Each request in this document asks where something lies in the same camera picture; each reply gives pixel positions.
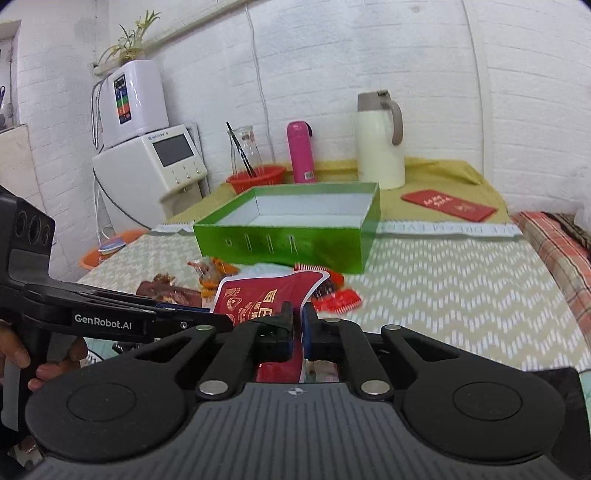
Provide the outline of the person's left hand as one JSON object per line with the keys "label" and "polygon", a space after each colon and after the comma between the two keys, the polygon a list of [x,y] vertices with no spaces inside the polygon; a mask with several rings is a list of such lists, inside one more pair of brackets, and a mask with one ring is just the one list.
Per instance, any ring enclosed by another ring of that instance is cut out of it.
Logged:
{"label": "person's left hand", "polygon": [[[23,369],[30,365],[31,360],[21,340],[5,321],[1,321],[0,350],[1,384],[4,384],[5,370],[8,363]],[[78,369],[81,366],[81,361],[86,357],[86,342],[82,337],[77,337],[62,360],[42,364],[36,369],[35,376],[28,382],[28,388],[31,391],[36,391],[47,381]]]}

